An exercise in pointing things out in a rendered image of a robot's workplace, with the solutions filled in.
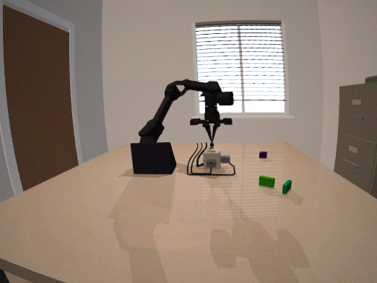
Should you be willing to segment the green rectangular block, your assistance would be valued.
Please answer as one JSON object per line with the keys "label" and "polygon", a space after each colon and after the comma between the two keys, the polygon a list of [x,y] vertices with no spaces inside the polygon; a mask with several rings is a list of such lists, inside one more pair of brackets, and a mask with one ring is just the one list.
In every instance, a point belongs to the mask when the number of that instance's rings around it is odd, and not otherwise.
{"label": "green rectangular block", "polygon": [[286,194],[291,189],[292,181],[288,180],[286,183],[282,186],[282,193]]}
{"label": "green rectangular block", "polygon": [[259,185],[260,186],[267,186],[267,187],[274,187],[275,178],[266,177],[266,176],[259,176]]}

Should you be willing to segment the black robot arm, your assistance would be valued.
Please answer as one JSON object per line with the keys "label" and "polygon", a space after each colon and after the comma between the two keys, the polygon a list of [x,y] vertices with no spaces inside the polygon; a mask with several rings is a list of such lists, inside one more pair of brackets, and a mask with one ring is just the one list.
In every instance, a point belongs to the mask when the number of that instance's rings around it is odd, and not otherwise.
{"label": "black robot arm", "polygon": [[[183,91],[179,91],[177,85],[183,85]],[[162,134],[164,126],[163,119],[168,112],[172,102],[178,97],[184,95],[186,91],[194,90],[203,92],[200,96],[205,97],[205,106],[217,106],[234,104],[233,92],[222,92],[218,82],[197,82],[185,79],[183,81],[174,81],[165,88],[165,97],[155,114],[155,117],[148,121],[139,132],[140,143],[155,143]]]}

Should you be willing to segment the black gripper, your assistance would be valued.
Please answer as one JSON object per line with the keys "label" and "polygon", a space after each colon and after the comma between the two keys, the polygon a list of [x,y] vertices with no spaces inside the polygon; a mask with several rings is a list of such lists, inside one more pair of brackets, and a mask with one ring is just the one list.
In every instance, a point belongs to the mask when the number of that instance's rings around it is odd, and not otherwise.
{"label": "black gripper", "polygon": [[[210,120],[210,121],[207,121]],[[215,120],[215,121],[213,121]],[[217,106],[206,106],[205,107],[205,120],[201,120],[200,118],[192,118],[190,120],[190,125],[197,125],[202,123],[203,126],[209,135],[210,141],[214,140],[215,133],[218,127],[220,127],[220,124],[223,123],[225,125],[231,125],[233,124],[232,118],[223,118],[223,119],[217,119]],[[210,129],[210,123],[213,123],[213,132],[211,135],[211,129]]]}

